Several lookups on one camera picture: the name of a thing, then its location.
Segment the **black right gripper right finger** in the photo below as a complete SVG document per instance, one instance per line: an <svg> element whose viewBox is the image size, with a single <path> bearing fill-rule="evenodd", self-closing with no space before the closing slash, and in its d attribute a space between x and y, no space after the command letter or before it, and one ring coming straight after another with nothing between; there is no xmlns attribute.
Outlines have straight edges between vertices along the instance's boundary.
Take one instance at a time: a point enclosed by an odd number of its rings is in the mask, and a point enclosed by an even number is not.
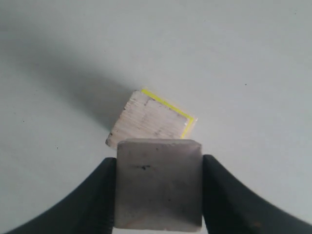
<svg viewBox="0 0 312 234"><path fill-rule="evenodd" d="M210 234L310 234L304 222L254 193L214 156L203 157L203 204Z"/></svg>

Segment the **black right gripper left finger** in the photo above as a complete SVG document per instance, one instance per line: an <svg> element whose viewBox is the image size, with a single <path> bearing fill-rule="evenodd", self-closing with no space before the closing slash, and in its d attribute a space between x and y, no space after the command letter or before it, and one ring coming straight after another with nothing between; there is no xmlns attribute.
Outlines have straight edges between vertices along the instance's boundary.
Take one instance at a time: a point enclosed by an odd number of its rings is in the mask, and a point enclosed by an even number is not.
<svg viewBox="0 0 312 234"><path fill-rule="evenodd" d="M114 226L116 164L105 158L68 196L11 234L111 234Z"/></svg>

